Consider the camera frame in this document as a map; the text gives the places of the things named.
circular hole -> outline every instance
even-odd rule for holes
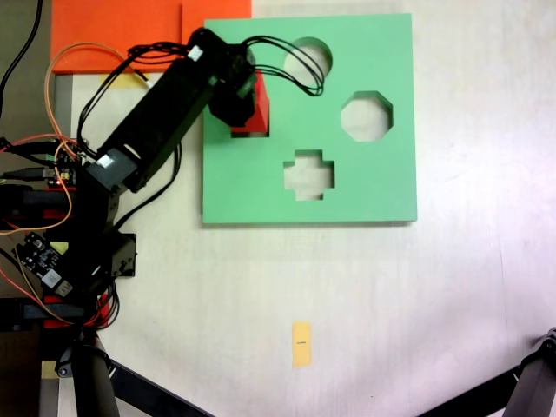
[[[319,67],[321,67],[325,77],[328,75],[332,69],[332,52],[323,41],[315,37],[303,37],[295,41],[294,45],[314,59]],[[311,60],[299,51],[297,52],[297,56],[318,73],[318,69]],[[300,83],[314,85],[314,78],[311,76],[311,73],[292,54],[286,54],[284,70],[297,78]]]

connector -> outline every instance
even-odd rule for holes
[[[4,172],[0,174],[0,178],[4,180],[20,180],[20,181],[42,181],[47,178],[48,169],[44,168],[24,168],[17,171]]]

black metal leg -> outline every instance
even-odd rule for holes
[[[96,349],[77,346],[71,370],[79,417],[120,417],[106,360]]]
[[[556,374],[540,356],[525,366],[503,417],[548,417],[556,394]]]
[[[510,369],[420,417],[487,417],[494,414],[510,400],[520,372],[520,367]]]
[[[152,417],[215,417],[116,361],[112,372],[116,397]]]

red block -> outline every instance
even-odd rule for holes
[[[257,82],[255,84],[256,105],[255,114],[243,128],[232,128],[233,133],[268,133],[270,100],[268,99],[267,88],[264,85],[264,78],[261,74],[257,74]]]

cross-shaped hole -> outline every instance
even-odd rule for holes
[[[334,163],[322,160],[321,150],[296,150],[295,162],[284,163],[284,186],[296,201],[322,200],[334,188]]]

